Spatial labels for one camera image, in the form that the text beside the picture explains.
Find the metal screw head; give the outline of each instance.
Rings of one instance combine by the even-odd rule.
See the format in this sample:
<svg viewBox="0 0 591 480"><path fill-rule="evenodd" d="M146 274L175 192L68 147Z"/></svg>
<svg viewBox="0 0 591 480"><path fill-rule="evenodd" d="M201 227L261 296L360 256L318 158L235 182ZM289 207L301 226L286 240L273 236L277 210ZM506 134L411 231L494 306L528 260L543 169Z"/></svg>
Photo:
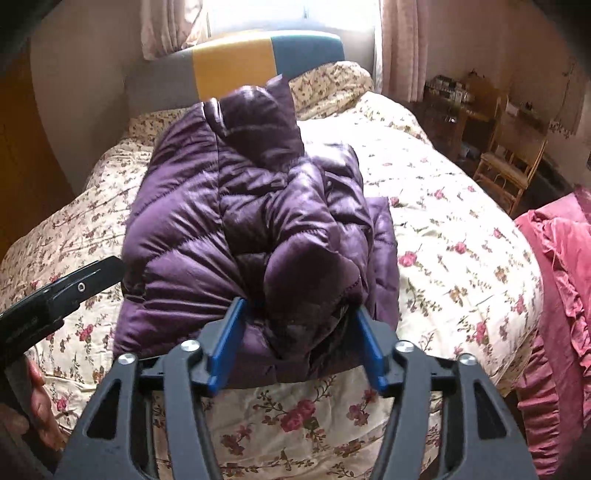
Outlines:
<svg viewBox="0 0 591 480"><path fill-rule="evenodd" d="M124 353L123 355L119 355L117 361L121 365L129 365L135 362L135 355L132 353Z"/></svg>
<svg viewBox="0 0 591 480"><path fill-rule="evenodd" d="M396 348L396 350L398 350L401 353L410 353L414 350L414 345L407 340L400 340L396 344L395 348Z"/></svg>
<svg viewBox="0 0 591 480"><path fill-rule="evenodd" d="M200 348L201 345L199 345L197 340L185 340L183 343L181 343L181 349L183 349L185 352L196 352Z"/></svg>
<svg viewBox="0 0 591 480"><path fill-rule="evenodd" d="M458 359L460 361L460 363L464 364L464 365L476 365L478 363L478 360L476 360L476 357L474 355L472 355L471 353L463 353L460 355L460 358Z"/></svg>

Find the jacket sleeve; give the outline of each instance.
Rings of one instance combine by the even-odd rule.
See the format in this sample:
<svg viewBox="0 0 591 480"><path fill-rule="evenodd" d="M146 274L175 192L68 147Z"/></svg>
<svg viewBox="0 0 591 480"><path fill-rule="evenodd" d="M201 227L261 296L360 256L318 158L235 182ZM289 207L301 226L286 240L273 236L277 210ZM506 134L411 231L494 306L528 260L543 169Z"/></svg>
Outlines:
<svg viewBox="0 0 591 480"><path fill-rule="evenodd" d="M398 294L398 244L394 236L394 223L388 199L368 198L369 214L374 223L374 250L372 263L375 275L375 307L370 314L376 320L389 324L394 330L400 319Z"/></svg>

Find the window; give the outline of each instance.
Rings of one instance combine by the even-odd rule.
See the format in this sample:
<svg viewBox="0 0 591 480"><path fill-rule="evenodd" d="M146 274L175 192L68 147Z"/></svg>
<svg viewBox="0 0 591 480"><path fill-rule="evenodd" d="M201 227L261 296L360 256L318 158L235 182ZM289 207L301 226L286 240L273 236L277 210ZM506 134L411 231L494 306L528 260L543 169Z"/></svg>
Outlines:
<svg viewBox="0 0 591 480"><path fill-rule="evenodd" d="M212 36L250 28L302 28L307 22L343 30L372 29L376 2L359 0L217 0L209 12Z"/></svg>

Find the pink curtain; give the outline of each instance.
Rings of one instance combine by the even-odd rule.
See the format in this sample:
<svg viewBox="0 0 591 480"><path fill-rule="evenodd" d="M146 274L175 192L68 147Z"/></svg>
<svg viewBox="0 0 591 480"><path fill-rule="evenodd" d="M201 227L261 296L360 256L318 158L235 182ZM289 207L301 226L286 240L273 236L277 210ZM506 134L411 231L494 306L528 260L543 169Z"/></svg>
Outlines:
<svg viewBox="0 0 591 480"><path fill-rule="evenodd" d="M423 99L429 0L381 0L382 93L402 102Z"/></svg>
<svg viewBox="0 0 591 480"><path fill-rule="evenodd" d="M164 57L207 39L206 0L142 0L142 51Z"/></svg>

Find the wooden wardrobe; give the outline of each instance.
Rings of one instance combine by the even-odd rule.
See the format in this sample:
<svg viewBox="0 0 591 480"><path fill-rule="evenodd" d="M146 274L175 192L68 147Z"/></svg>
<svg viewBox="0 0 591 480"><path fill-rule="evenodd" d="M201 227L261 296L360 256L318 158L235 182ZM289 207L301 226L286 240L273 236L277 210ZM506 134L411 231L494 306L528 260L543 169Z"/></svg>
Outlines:
<svg viewBox="0 0 591 480"><path fill-rule="evenodd" d="M0 259L73 198L37 112L25 48L0 77Z"/></svg>

